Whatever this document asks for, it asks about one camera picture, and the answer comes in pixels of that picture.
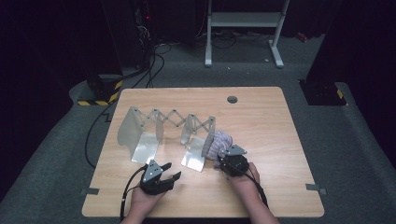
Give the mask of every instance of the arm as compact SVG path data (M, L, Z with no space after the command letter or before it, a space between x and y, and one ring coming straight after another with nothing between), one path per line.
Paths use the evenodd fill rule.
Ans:
M256 169L254 163L250 162L250 171L247 174L256 178L256 181L260 183L260 175ZM228 176L236 195L241 200L242 204L247 209L252 224L278 224L279 222L268 209L267 206L262 202L260 194L257 191L254 183L246 176Z
M141 188L134 189L131 198L131 209L121 224L142 223L165 193L148 195Z

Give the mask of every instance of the white stand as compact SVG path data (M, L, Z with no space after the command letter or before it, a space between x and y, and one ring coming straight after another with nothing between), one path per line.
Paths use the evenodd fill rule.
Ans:
M205 51L205 66L212 65L212 27L276 27L274 40L269 40L270 49L274 55L276 67L284 64L277 50L280 31L286 18L290 0L285 0L281 12L212 12L212 0L207 8L207 37Z

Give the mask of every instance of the silver metal plate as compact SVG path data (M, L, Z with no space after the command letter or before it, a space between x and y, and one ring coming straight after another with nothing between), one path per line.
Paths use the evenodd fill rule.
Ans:
M209 152L210 146L212 145L213 140L215 139L216 118L209 117L208 125L209 125L209 132L207 134L207 138L202 148L202 153L201 153L202 157L206 157L207 153Z
M193 138L191 144L181 161L181 164L202 172L204 169L205 157L201 156L202 148L204 147L205 140L202 138Z
M185 120L184 126L183 126L183 130L181 131L180 142L184 146L186 146L190 142L190 136L194 130L192 127L192 118L193 118L193 115L191 115L191 114L189 114L186 117L186 120Z
M142 120L142 113L137 107L132 106L122 121L117 136L121 146L127 146L131 151L131 161L139 163L149 163L154 159L158 145L163 140L163 123L154 112ZM145 123L155 123L155 133L145 132Z
M154 160L159 144L155 133L143 133L131 161L149 164L151 160Z

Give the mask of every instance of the wooden table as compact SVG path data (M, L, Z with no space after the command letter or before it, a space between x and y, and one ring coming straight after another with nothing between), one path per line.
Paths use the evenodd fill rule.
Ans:
M236 96L237 103L227 102ZM130 150L118 144L119 127L134 105L145 114L158 108L164 114L176 109L183 117L194 114L200 120L216 117L216 130L223 130L233 143L247 150L261 175L261 184L271 211L276 217L321 217L323 205L317 191L307 190L314 184L298 134L283 92L277 87L254 88L186 88L134 89L120 95L91 188L82 208L86 217L117 217L120 200L130 176L142 166L131 162ZM164 124L163 144L155 161L172 162L162 179L181 171L173 190L157 204L150 217L247 217L223 173L206 160L199 173L180 163L186 149L180 144L182 127ZM138 183L140 173L131 186ZM127 198L126 213L129 210Z

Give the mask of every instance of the gray floor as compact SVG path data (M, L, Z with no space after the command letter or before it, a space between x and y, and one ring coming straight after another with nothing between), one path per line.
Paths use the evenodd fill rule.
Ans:
M165 59L155 88L278 86L288 102L309 166L322 195L320 218L281 218L281 223L396 223L396 172L367 127L345 83L337 83L346 106L307 105L298 79L306 78L322 38L302 43L281 38L285 63L277 69L265 41L239 39L229 49L213 49L213 65L204 67L205 48L173 45L157 48ZM231 42L216 41L226 46ZM154 70L160 67L157 58ZM133 86L140 77L124 82ZM137 88L145 88L145 78ZM70 91L76 101L83 83ZM115 106L109 108L110 114ZM42 142L0 204L0 223L118 223L118 218L88 218L81 214L81 190L93 169L84 158L88 130L103 106L74 105ZM96 162L109 123L94 125L88 150ZM234 223L236 220L222 220ZM220 223L220 220L158 220L147 223Z

